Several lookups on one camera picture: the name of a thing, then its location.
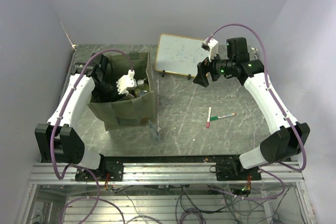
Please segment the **yellow-green lotion bottle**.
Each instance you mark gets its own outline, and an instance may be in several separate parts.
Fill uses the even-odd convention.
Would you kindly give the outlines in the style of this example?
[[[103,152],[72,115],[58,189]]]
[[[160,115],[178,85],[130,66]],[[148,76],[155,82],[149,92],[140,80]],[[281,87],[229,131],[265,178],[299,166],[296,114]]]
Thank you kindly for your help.
[[[137,81],[137,87],[134,91],[134,96],[138,98],[149,92],[150,92],[150,88],[149,88],[149,85],[145,82],[145,79],[139,79]]]

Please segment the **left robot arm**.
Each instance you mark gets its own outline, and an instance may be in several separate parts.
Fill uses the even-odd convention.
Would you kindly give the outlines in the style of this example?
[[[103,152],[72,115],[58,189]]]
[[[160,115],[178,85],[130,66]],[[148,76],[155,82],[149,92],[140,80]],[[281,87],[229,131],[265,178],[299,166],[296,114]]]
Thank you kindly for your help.
[[[44,162],[69,163],[88,168],[94,180],[107,175],[102,156],[85,147],[75,128],[83,108],[90,99],[97,102],[114,102],[122,98],[117,84],[108,75],[113,67],[105,55],[97,56],[90,63],[76,63],[57,109],[45,124],[38,124],[35,137]]]

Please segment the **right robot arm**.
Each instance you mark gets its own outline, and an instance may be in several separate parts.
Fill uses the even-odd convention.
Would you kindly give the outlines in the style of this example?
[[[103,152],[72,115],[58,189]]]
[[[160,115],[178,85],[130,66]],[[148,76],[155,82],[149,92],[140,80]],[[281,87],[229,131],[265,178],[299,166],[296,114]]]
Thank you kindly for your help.
[[[218,54],[218,41],[211,38],[202,43],[207,57],[197,64],[193,82],[208,87],[207,75],[212,81],[223,76],[236,78],[251,94],[266,119],[270,136],[258,147],[239,156],[239,162],[231,167],[236,179],[244,179],[250,168],[281,163],[284,159],[305,154],[304,144],[309,136],[307,123],[299,123],[289,112],[270,82],[269,75],[259,59],[250,59],[247,41],[243,37],[226,41],[227,59]]]

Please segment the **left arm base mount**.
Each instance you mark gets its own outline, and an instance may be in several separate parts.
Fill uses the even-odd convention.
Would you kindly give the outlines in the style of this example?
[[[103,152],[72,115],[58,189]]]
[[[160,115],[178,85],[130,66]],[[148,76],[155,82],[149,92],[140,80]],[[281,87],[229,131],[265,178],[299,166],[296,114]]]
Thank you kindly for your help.
[[[90,172],[92,172],[99,182],[109,181],[109,182],[120,182],[123,179],[124,166],[119,161],[106,161],[103,167],[98,169],[87,169],[84,170],[77,169],[75,174],[75,181],[77,182],[93,182],[94,177]]]

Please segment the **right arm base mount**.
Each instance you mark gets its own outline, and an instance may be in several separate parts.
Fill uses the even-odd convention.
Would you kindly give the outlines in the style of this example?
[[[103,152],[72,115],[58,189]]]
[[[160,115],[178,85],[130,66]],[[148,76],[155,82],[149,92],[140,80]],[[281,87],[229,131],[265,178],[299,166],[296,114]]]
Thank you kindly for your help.
[[[224,155],[216,160],[214,170],[217,181],[261,180],[258,167],[244,169],[238,155]]]

